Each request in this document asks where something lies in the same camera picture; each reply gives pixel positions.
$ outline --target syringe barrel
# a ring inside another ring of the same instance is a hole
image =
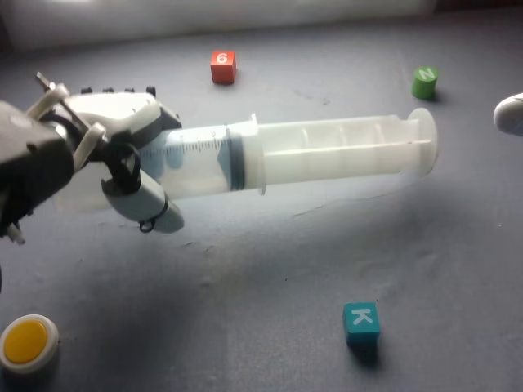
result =
[[[436,125],[417,109],[397,116],[259,124],[265,184],[410,172],[424,176],[437,155]]]

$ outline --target teal cube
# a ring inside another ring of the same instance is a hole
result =
[[[378,310],[374,302],[350,302],[343,307],[347,344],[370,343],[379,336]]]

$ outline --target plastic syringe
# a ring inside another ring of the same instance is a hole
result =
[[[377,196],[388,192],[380,183],[391,178],[405,185],[428,174],[437,151],[434,120],[428,110],[416,109],[406,120],[391,115],[258,124],[253,115],[247,122],[164,131],[140,155],[142,170],[176,200],[244,189],[265,193],[267,185],[367,176],[377,179],[378,191],[372,193]],[[74,178],[76,183],[83,181],[83,199],[90,204],[93,187],[109,178],[104,168],[91,170],[99,171],[97,182],[89,185],[86,178],[93,176],[81,172]],[[77,204],[78,190],[74,193]],[[67,204],[67,195],[61,199]],[[58,204],[69,209],[60,200]]]

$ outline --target red block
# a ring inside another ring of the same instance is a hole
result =
[[[215,51],[211,59],[212,81],[232,84],[236,77],[236,54],[233,51]]]

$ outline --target white wall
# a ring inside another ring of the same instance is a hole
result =
[[[434,0],[5,0],[16,50],[430,13]]]

